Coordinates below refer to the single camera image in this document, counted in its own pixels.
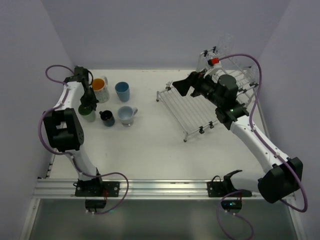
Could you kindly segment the light green plastic cup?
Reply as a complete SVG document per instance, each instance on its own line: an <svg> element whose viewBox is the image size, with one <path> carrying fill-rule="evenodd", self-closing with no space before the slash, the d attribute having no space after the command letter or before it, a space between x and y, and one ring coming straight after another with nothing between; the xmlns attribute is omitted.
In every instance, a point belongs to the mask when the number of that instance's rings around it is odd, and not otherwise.
<svg viewBox="0 0 320 240"><path fill-rule="evenodd" d="M96 112L90 106L84 106L83 104L81 104L78 107L78 113L87 122L91 123L96 120Z"/></svg>

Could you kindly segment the white patterned ceramic mug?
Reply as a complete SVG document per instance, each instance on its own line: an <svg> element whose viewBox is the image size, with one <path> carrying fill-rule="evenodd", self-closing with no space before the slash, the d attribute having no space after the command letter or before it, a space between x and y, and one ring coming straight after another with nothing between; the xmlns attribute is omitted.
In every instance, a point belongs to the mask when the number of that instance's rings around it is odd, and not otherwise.
<svg viewBox="0 0 320 240"><path fill-rule="evenodd" d="M110 99L108 79L106 76L103 75L95 78L91 86L99 103L105 103Z"/></svg>

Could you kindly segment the dark blue ceramic cup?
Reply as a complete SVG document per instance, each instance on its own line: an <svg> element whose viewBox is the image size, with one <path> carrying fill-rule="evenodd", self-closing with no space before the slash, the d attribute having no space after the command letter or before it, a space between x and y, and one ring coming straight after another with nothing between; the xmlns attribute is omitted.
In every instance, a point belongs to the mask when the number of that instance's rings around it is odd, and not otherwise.
<svg viewBox="0 0 320 240"><path fill-rule="evenodd" d="M100 119L106 127L112 127L115 124L115 118L110 110L104 110L99 112Z"/></svg>

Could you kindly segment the light blue plastic cup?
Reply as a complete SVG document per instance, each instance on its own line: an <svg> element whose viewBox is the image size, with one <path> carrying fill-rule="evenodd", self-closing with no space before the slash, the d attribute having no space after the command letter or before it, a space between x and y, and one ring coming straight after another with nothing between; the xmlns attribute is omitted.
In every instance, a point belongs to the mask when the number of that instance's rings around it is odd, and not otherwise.
<svg viewBox="0 0 320 240"><path fill-rule="evenodd" d="M127 102L130 99L130 86L127 82L118 82L115 85L115 91L120 101Z"/></svg>

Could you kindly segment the grey ceramic mug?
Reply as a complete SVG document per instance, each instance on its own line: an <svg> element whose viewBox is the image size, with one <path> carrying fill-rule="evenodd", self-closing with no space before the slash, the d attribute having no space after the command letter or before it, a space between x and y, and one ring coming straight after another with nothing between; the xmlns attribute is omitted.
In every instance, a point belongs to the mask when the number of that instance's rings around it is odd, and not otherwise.
<svg viewBox="0 0 320 240"><path fill-rule="evenodd" d="M122 106L117 111L117 116L122 125L130 127L134 123L134 117L138 109L136 107Z"/></svg>

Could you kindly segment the clear glass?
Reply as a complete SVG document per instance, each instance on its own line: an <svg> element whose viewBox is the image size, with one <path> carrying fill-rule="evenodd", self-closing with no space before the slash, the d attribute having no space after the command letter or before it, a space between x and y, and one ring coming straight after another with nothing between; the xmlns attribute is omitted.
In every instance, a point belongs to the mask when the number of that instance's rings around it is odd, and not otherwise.
<svg viewBox="0 0 320 240"><path fill-rule="evenodd" d="M259 83L259 79L260 79L259 75L260 75L260 71L256 63L248 67L246 70L246 77L250 83L255 83L255 84Z"/></svg>
<svg viewBox="0 0 320 240"><path fill-rule="evenodd" d="M230 55L234 47L235 38L231 34L224 34L220 37L216 46L218 56L224 57Z"/></svg>

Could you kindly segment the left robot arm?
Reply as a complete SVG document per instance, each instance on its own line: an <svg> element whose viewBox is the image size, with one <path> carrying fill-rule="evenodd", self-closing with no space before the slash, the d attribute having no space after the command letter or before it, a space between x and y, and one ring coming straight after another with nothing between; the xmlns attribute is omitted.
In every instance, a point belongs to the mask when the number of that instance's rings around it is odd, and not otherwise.
<svg viewBox="0 0 320 240"><path fill-rule="evenodd" d="M80 104L95 113L98 100L90 85L91 72L76 66L73 75L67 77L58 103L43 113L39 128L45 128L49 151L56 149L56 155L65 155L75 168L78 180L74 183L77 197L102 197L104 187L97 167L93 165L84 149L85 135L78 119L75 104Z"/></svg>

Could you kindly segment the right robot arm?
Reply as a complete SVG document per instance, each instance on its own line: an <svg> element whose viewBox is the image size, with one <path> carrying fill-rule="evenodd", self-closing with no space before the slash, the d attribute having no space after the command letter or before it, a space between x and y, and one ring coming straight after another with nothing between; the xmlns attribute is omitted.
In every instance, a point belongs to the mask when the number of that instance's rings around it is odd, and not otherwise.
<svg viewBox="0 0 320 240"><path fill-rule="evenodd" d="M243 170L225 175L222 183L227 193L259 192L273 204L303 189L302 161L279 150L253 123L245 105L237 100L239 88L233 76L223 74L214 82L210 76L193 71L186 79L174 81L172 85L182 97L193 88L192 97L203 96L214 104L218 121L246 145L261 165L262 176L248 176Z"/></svg>

